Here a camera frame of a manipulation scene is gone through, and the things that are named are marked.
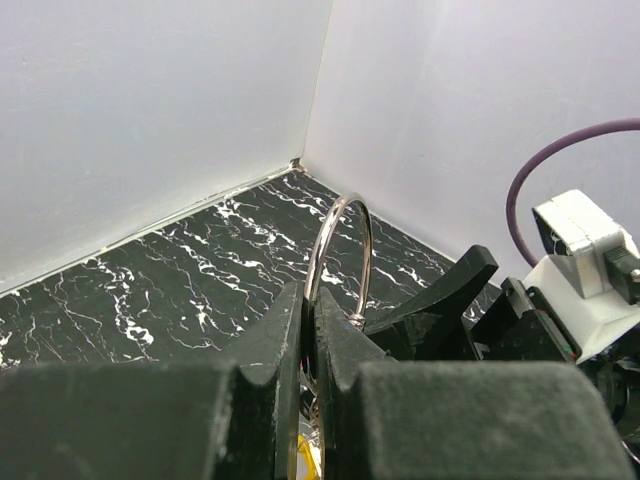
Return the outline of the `yellow capped key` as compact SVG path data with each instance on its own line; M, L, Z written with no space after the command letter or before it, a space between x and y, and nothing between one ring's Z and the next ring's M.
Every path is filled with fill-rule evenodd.
M321 480L321 452L319 432L298 436L297 480Z

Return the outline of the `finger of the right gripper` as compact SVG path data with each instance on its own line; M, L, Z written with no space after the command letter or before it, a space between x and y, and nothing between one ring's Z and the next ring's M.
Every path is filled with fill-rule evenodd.
M368 320L364 334L397 360L480 360L462 316L497 269L489 250L473 245L428 288Z

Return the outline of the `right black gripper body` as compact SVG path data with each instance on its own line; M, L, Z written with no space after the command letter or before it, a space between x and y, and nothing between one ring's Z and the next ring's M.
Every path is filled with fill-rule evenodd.
M601 394L626 449L639 448L639 328L581 361L573 338L542 291L508 278L471 328L485 360L555 361L577 366Z

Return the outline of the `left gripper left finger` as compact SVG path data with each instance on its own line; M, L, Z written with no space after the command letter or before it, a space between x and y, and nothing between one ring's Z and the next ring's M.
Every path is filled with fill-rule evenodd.
M5 479L292 479L303 289L192 361L44 363L1 374Z

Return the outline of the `large silver keyring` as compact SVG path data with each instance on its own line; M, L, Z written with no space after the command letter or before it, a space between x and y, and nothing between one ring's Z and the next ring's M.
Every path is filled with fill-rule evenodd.
M356 329L365 327L373 261L373 231L369 209L357 193L337 198L325 215L310 254L302 303L302 321L312 324L324 280L345 282L345 290L356 299L347 320Z

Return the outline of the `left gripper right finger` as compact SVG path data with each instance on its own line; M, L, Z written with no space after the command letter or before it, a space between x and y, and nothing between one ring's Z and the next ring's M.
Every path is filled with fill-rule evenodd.
M396 361L315 307L327 479L631 479L596 388L557 362Z

